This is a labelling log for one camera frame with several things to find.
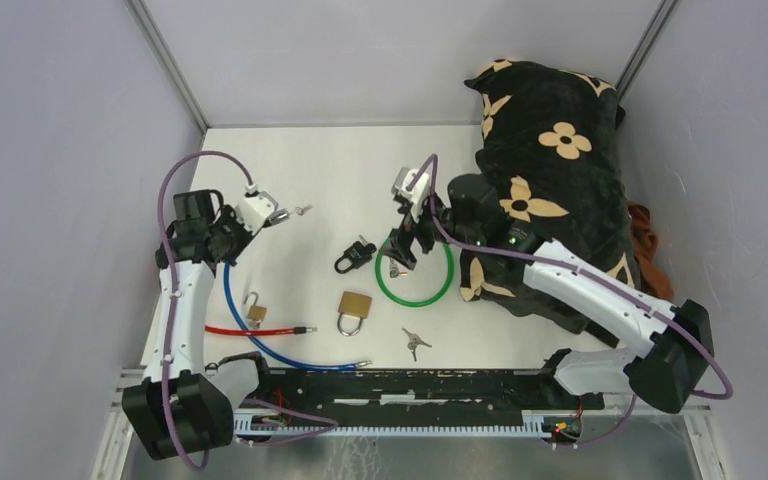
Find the silver keys of green lock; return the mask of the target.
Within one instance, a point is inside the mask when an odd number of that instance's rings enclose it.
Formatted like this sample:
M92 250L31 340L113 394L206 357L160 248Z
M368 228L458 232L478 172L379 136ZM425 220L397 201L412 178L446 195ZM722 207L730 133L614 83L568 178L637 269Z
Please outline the silver keys of green lock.
M401 270L399 264L393 259L389 260L388 272L390 278L399 278L405 275L405 272Z

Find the green cable lock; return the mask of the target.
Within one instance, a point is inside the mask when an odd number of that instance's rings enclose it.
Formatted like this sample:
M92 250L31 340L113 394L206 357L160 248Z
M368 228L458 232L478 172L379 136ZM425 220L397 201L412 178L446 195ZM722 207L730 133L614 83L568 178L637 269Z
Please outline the green cable lock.
M374 272L375 272L375 282L378 286L378 289L384 295L384 297L387 298L389 301L401 307L405 307L409 309L420 309L420 308L429 307L431 305L438 303L449 292L450 288L454 284L455 270L456 270L454 252L449 245L443 246L443 252L445 255L445 267L446 267L444 278L440 283L439 287L433 293L429 294L424 298L419 298L419 297L405 298L395 293L388 286L388 281L385 279L385 276L384 276L384 260L386 256L382 253L383 247L386 245L387 243L384 243L379 248L379 251L376 253L376 256L374 258Z

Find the black padlock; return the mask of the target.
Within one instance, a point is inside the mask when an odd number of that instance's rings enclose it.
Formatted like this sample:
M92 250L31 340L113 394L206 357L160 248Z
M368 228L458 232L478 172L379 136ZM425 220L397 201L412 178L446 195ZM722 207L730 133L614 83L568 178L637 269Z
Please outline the black padlock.
M377 247L369 242L364 236L359 235L342 255L334 262L334 270L338 274L346 274L352 270L359 269L373 259L377 252Z

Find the silver keys of brass padlock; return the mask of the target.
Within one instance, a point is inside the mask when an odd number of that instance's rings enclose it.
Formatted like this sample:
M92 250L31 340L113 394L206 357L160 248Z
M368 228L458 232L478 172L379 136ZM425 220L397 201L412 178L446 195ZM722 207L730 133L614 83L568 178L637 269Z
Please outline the silver keys of brass padlock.
M413 359L414 362L418 361L417 349L419 347L432 348L432 345L427 343L426 341L422 340L419 335L417 335L417 334L407 330L404 327L402 327L401 330L406 334L406 336L408 338L407 349L411 353L411 356L412 356L412 359Z

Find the blue cable lock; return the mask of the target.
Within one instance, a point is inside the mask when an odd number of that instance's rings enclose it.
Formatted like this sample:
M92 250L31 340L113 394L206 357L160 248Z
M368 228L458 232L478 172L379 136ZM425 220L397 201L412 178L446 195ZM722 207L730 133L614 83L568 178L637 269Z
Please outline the blue cable lock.
M227 307L229 309L229 312L232 318L237 324L237 328L250 329L249 327L246 326L245 320L241 315L239 308L237 306L237 303L232 294L231 272L232 272L232 268L235 265L229 265L224 263L224 267L222 270L223 293L224 293ZM373 365L373 362L371 359L361 360L353 363L341 363L341 364L333 364L333 365L323 365L323 364L303 362L300 360L289 358L285 355L282 355L276 352L275 350L271 349L266 344L264 344L259 339L259 337L247 337L247 338L268 358L276 360L286 366L289 366L298 370L320 371L320 372L327 372L327 371L346 372L346 371L358 371L362 368L370 367Z

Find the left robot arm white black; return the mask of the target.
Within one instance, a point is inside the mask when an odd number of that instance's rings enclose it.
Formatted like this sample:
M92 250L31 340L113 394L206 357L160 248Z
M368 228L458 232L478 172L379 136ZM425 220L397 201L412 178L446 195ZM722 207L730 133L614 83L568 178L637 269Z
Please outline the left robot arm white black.
M207 306L217 267L232 266L278 210L266 192L245 195L236 207L217 190L173 197L175 217L156 251L160 324L141 382L126 388L121 405L154 460L224 447L234 436L234 412L245 402L267 404L275 384L257 352L235 354L208 374L204 361Z

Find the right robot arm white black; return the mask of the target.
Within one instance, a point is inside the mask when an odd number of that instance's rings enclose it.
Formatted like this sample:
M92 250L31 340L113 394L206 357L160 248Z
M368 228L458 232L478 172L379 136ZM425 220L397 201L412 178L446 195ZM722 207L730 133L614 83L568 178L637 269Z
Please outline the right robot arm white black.
M443 207L430 170L404 168L392 193L403 219L382 253L409 270L412 247L455 246L467 256L461 290L468 301L482 294L514 299L518 287L551 297L596 323L618 347L558 356L537 382L540 400L562 408L577 395L628 393L665 413L679 413L692 397L727 400L734 386L715 358L709 313L687 300L677 306L598 270L560 240L509 224L490 236L493 191L475 174L462 175L463 204Z

